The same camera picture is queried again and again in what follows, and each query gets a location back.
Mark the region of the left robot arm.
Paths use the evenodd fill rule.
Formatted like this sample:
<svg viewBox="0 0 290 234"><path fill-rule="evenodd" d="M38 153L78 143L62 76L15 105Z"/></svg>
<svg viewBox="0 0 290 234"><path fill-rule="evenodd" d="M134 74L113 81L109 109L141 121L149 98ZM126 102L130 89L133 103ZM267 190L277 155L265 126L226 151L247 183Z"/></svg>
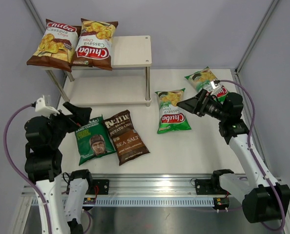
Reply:
<svg viewBox="0 0 290 234"><path fill-rule="evenodd" d="M86 126L92 109L77 107L70 102L63 106L70 112L48 107L37 101L36 112L41 115L26 122L24 129L26 163L24 169L39 205L44 234L82 234L81 213L85 194L94 189L90 171L79 170L70 176L67 203L62 202L62 153L59 146L66 134Z"/></svg>

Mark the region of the brown Kettle sea salt bag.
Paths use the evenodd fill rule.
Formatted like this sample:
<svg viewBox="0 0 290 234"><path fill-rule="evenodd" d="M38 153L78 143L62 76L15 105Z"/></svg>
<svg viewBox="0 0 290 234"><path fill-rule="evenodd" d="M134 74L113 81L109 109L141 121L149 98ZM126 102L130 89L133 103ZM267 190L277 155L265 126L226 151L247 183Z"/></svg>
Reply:
<svg viewBox="0 0 290 234"><path fill-rule="evenodd" d="M105 119L103 125L112 139L120 166L150 153L134 128L129 110L124 110Z"/></svg>

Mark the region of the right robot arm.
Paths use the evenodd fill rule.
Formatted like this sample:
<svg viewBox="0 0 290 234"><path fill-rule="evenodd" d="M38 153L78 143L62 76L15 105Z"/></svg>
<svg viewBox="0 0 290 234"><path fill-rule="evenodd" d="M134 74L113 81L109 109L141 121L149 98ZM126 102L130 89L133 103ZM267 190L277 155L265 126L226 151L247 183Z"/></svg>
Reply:
<svg viewBox="0 0 290 234"><path fill-rule="evenodd" d="M216 170L210 179L195 181L196 193L211 191L234 196L250 223L284 221L290 202L290 188L281 185L271 174L251 143L249 129L242 120L242 96L228 93L224 102L219 103L203 89L177 105L199 117L209 115L219 120L220 135L236 154L247 176L247 183L244 183L230 169Z"/></svg>

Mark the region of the brown Chuba cassava chips bag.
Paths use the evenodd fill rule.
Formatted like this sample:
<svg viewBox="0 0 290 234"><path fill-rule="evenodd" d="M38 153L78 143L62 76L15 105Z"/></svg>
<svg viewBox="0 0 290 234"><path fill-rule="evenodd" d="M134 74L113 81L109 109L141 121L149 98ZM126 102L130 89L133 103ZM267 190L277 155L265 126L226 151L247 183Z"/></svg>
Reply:
<svg viewBox="0 0 290 234"><path fill-rule="evenodd" d="M71 72L71 60L78 44L81 27L46 20L46 30L27 65L56 68Z"/></svg>

